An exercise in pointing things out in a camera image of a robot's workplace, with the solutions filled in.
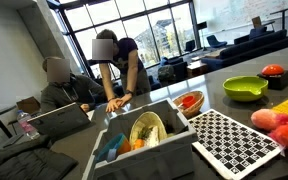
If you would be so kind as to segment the standing person purple shirt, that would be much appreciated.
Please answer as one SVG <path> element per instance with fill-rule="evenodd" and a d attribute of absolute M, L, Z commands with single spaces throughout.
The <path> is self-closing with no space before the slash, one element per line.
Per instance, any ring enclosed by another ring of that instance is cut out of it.
<path fill-rule="evenodd" d="M 138 93 L 148 93 L 151 86 L 147 71 L 140 60 L 138 46 L 134 39 L 125 37 L 117 39 L 116 34 L 109 29 L 104 29 L 96 36 L 97 40 L 108 41 L 101 45 L 100 52 L 108 54 L 104 59 L 95 59 L 99 65 L 102 83 L 107 97 L 107 112 L 112 112 L 129 102 Z M 124 95 L 118 98 L 114 91 L 109 65 L 112 64 L 120 71 L 120 78 Z"/>

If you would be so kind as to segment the cream oval bowl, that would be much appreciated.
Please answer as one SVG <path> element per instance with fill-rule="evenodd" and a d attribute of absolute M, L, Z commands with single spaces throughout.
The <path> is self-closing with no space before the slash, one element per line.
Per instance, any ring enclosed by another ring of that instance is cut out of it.
<path fill-rule="evenodd" d="M 129 142 L 133 149 L 133 144 L 137 139 L 143 139 L 143 147 L 155 147 L 167 138 L 166 128 L 160 117 L 152 111 L 145 112 L 134 122 Z"/>

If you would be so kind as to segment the dark grey jacket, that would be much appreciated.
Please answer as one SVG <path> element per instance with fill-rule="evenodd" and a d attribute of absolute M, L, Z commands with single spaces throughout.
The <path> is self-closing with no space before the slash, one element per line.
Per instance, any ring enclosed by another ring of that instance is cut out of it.
<path fill-rule="evenodd" d="M 50 138 L 0 149 L 0 180 L 62 180 L 78 162 L 49 148 Z"/>

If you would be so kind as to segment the grey laptop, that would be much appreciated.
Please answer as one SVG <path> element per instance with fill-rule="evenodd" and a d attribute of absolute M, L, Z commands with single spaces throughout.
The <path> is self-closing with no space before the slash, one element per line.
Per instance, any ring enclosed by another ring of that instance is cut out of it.
<path fill-rule="evenodd" d="M 77 103 L 71 103 L 31 118 L 28 123 L 40 134 L 58 139 L 89 124 L 90 120 Z"/>

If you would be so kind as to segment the red cup in basket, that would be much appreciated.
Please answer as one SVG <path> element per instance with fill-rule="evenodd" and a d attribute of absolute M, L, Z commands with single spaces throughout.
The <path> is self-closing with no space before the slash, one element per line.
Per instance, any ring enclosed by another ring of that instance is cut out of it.
<path fill-rule="evenodd" d="M 191 107 L 197 102 L 196 98 L 193 95 L 186 96 L 182 102 L 179 104 L 179 107 L 184 109 Z"/>

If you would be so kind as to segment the pink plush toy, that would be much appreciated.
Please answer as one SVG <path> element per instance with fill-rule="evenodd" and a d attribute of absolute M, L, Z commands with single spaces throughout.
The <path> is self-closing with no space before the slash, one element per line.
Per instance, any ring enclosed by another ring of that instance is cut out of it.
<path fill-rule="evenodd" d="M 251 115 L 253 125 L 259 129 L 271 131 L 288 124 L 288 114 L 277 113 L 271 109 L 260 109 Z"/>

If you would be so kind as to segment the cardboard box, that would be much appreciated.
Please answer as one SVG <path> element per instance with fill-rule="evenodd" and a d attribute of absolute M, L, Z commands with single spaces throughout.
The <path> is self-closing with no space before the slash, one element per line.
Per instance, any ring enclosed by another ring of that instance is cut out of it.
<path fill-rule="evenodd" d="M 26 113 L 33 114 L 40 110 L 40 103 L 35 97 L 31 96 L 29 98 L 18 101 L 17 107 L 19 110 L 23 110 Z"/>

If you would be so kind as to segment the orange fruit in crate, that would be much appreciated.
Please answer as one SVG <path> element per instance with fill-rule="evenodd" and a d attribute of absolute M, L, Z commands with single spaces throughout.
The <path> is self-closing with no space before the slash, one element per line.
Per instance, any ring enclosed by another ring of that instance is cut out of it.
<path fill-rule="evenodd" d="M 133 144 L 133 149 L 139 149 L 145 145 L 145 141 L 143 139 L 137 139 Z"/>

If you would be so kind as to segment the grey plastic crate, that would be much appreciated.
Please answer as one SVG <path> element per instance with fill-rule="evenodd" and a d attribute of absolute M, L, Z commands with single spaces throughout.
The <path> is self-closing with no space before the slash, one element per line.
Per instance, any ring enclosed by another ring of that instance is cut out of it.
<path fill-rule="evenodd" d="M 96 161 L 100 150 L 116 135 L 123 133 L 129 141 L 134 122 L 148 111 L 162 120 L 166 139 L 155 147 L 130 150 L 111 162 Z M 175 180 L 194 171 L 191 144 L 196 140 L 196 131 L 171 100 L 135 108 L 113 117 L 99 133 L 82 180 Z"/>

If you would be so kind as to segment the teal orange cups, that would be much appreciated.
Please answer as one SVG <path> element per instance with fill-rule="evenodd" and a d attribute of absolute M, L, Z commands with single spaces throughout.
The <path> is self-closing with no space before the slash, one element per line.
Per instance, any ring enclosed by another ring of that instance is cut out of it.
<path fill-rule="evenodd" d="M 96 157 L 97 162 L 106 160 L 111 162 L 119 155 L 127 153 L 131 150 L 131 145 L 123 133 L 112 138 L 98 153 Z"/>

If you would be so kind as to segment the red button on black box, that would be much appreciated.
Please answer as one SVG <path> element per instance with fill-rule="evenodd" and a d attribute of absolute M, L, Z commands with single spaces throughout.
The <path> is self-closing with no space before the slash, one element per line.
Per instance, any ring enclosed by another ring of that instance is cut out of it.
<path fill-rule="evenodd" d="M 279 64 L 266 65 L 258 76 L 268 81 L 268 88 L 282 90 L 288 86 L 288 70 Z"/>

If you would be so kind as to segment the black white checkerboard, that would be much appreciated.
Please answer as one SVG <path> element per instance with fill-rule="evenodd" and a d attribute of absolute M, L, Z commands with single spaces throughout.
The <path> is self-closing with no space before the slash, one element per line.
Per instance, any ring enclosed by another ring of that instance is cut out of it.
<path fill-rule="evenodd" d="M 193 147 L 226 180 L 242 180 L 283 151 L 267 135 L 215 109 L 188 122 L 197 132 Z"/>

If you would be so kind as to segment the dark side table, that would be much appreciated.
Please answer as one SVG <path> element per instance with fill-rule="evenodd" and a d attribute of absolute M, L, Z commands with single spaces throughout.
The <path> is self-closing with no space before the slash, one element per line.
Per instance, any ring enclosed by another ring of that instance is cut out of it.
<path fill-rule="evenodd" d="M 15 109 L 16 106 L 15 105 L 12 105 L 12 106 L 8 106 L 8 107 L 5 107 L 3 109 L 0 110 L 0 115 L 2 114 L 5 114 L 13 109 Z M 8 137 L 8 138 L 11 138 L 12 137 L 12 134 L 10 133 L 10 131 L 7 129 L 7 127 L 2 123 L 1 119 L 0 119 L 0 129 L 5 133 L 5 135 Z"/>

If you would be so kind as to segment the seated person grey hoodie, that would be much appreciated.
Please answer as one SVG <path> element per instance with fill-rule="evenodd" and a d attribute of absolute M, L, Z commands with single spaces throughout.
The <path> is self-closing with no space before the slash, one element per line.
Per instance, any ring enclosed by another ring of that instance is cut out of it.
<path fill-rule="evenodd" d="M 89 112 L 107 102 L 104 88 L 87 76 L 73 74 L 67 59 L 47 57 L 42 68 L 48 74 L 48 85 L 41 91 L 43 113 L 70 103 L 77 103 L 84 112 Z"/>

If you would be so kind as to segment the green bowl with spout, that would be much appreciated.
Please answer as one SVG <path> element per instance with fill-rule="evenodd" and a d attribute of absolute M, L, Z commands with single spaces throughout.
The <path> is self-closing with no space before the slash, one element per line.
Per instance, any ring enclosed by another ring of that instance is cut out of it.
<path fill-rule="evenodd" d="M 268 81 L 258 76 L 235 76 L 223 82 L 226 95 L 239 102 L 251 102 L 262 98 L 268 90 Z"/>

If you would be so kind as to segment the woven wicker basket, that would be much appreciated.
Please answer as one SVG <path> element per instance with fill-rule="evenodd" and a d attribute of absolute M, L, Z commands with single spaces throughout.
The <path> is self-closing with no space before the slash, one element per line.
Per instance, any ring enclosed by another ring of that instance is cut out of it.
<path fill-rule="evenodd" d="M 175 98 L 173 103 L 180 109 L 180 112 L 189 119 L 199 113 L 204 103 L 204 94 L 201 91 L 184 93 Z"/>

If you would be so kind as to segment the plastic water bottle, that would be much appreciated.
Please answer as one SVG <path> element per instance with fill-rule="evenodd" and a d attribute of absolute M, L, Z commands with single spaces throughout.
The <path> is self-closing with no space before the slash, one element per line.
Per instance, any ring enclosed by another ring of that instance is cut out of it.
<path fill-rule="evenodd" d="M 29 113 L 24 112 L 23 110 L 17 111 L 17 121 L 26 133 L 26 135 L 31 138 L 35 139 L 39 137 L 39 133 L 37 130 L 28 123 L 28 121 L 31 119 L 31 115 Z"/>

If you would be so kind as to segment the dark blue sofa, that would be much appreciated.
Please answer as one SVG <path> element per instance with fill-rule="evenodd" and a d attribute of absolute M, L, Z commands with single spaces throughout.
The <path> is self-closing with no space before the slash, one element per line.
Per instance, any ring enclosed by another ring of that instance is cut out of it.
<path fill-rule="evenodd" d="M 280 30 L 226 48 L 217 58 L 203 57 L 201 62 L 207 65 L 209 72 L 212 72 L 287 47 L 287 31 Z"/>

